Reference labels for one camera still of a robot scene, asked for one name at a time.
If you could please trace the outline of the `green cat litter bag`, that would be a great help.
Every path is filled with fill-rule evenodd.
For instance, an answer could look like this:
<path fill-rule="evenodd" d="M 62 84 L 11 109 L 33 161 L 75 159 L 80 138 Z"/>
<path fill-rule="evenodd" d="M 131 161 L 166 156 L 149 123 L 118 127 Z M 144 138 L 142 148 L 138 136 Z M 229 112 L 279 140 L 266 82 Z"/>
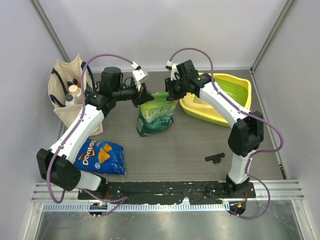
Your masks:
<path fill-rule="evenodd" d="M 154 100 L 139 106 L 136 130 L 141 137 L 165 131 L 173 123 L 177 100 L 167 101 L 166 91 L 152 95 Z"/>

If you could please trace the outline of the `black bag clip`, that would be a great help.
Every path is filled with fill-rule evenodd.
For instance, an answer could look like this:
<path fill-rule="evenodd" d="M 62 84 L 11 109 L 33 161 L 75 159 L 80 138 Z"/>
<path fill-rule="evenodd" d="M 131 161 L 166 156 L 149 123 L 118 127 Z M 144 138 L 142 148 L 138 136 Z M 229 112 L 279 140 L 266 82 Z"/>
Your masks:
<path fill-rule="evenodd" d="M 207 156 L 204 159 L 206 162 L 212 162 L 214 165 L 216 165 L 216 164 L 220 164 L 222 161 L 222 158 L 224 157 L 225 157 L 225 153 L 222 152 L 215 155 Z"/>

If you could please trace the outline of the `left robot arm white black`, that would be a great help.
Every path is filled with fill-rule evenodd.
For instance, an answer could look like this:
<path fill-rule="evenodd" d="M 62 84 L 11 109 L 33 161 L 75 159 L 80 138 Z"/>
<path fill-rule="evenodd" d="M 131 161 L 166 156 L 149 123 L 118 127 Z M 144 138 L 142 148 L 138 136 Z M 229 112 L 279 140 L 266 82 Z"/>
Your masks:
<path fill-rule="evenodd" d="M 107 193 L 106 179 L 97 174 L 79 170 L 74 166 L 81 147 L 92 131 L 119 101 L 132 101 L 135 107 L 152 101 L 154 97 L 146 88 L 148 72 L 136 67 L 129 86 L 121 82 L 123 74 L 117 67 L 106 67 L 98 83 L 98 91 L 90 92 L 73 123 L 50 149 L 40 149 L 36 155 L 41 177 L 46 180 L 50 196 L 51 185 L 64 192 L 79 189 L 100 200 Z"/>

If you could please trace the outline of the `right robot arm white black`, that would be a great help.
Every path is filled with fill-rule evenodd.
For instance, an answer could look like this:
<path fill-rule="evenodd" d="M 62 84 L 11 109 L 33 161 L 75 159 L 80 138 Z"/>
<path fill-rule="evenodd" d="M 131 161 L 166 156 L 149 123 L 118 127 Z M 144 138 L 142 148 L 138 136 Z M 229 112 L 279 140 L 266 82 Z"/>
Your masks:
<path fill-rule="evenodd" d="M 170 71 L 170 77 L 165 79 L 168 101 L 194 94 L 211 105 L 230 126 L 228 146 L 232 151 L 232 162 L 223 193 L 238 197 L 249 183 L 252 155 L 264 140 L 263 123 L 257 120 L 262 114 L 259 111 L 251 113 L 238 104 L 222 90 L 213 74 L 200 74 L 191 60 L 180 64 L 168 61 L 165 67 Z"/>

